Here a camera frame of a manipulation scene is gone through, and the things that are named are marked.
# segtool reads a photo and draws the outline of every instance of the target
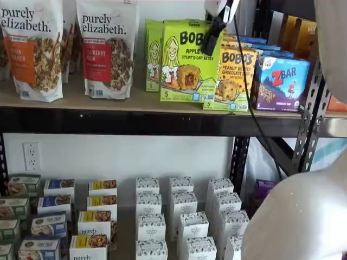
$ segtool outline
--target purely elizabeth granola bag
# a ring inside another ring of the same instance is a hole
[[[62,98],[62,0],[0,0],[0,23],[20,98]]]
[[[83,36],[86,95],[129,98],[139,23],[136,2],[77,0],[77,15]]]

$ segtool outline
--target green bobo's box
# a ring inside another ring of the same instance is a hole
[[[213,55],[201,52],[209,22],[182,20],[164,22],[160,100],[199,102],[213,100],[222,36]]]

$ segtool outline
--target bobo's box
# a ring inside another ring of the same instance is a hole
[[[222,35],[211,56],[201,52],[210,23],[200,20],[164,21],[160,100],[212,100]]]
[[[310,63],[304,60],[259,56],[252,92],[257,110],[297,112]]]

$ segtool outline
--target bobo's apple stuff'd oat bites box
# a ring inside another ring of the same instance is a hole
[[[160,100],[199,102],[214,97],[222,35],[213,55],[201,52],[210,24],[199,20],[165,21]]]
[[[138,9],[134,1],[77,0],[85,94],[125,99],[132,85]]]
[[[62,0],[0,0],[0,24],[20,98],[62,98]]]

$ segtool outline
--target small white box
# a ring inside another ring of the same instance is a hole
[[[87,211],[110,211],[111,220],[117,220],[117,196],[88,197]]]
[[[165,240],[136,241],[136,260],[167,260]]]
[[[241,260],[242,236],[229,237],[227,242],[225,260]]]
[[[75,203],[75,180],[46,180],[43,189],[43,195],[58,196],[58,195],[70,195],[71,202]]]
[[[165,239],[164,214],[139,215],[137,221],[137,240],[163,240]]]
[[[208,220],[205,212],[182,214],[179,217],[177,256],[182,258],[184,243],[187,238],[206,237]]]
[[[70,245],[71,260],[107,260],[106,235],[72,236]]]
[[[107,195],[117,196],[116,180],[92,181],[89,183],[89,197]]]
[[[194,192],[179,192],[171,195],[169,234],[171,241],[177,239],[179,217],[181,214],[195,213],[197,199]]]
[[[78,218],[78,235],[107,236],[111,242],[111,212],[110,211],[81,211]]]
[[[221,224],[217,235],[218,258],[223,260],[228,237],[243,235],[249,223],[244,210],[221,213]]]
[[[215,194],[221,193],[223,191],[233,192],[234,186],[231,180],[227,178],[210,180],[207,187],[207,196],[205,204],[205,213],[207,218],[211,221],[212,211],[213,211],[213,199]]]
[[[241,209],[241,200],[236,192],[221,192],[215,195],[213,216],[211,221],[211,233],[214,239],[217,239],[217,232],[220,222],[220,213]]]
[[[212,237],[188,238],[182,260],[215,260],[217,248]]]
[[[137,178],[136,193],[152,192],[159,194],[159,179],[158,178]]]

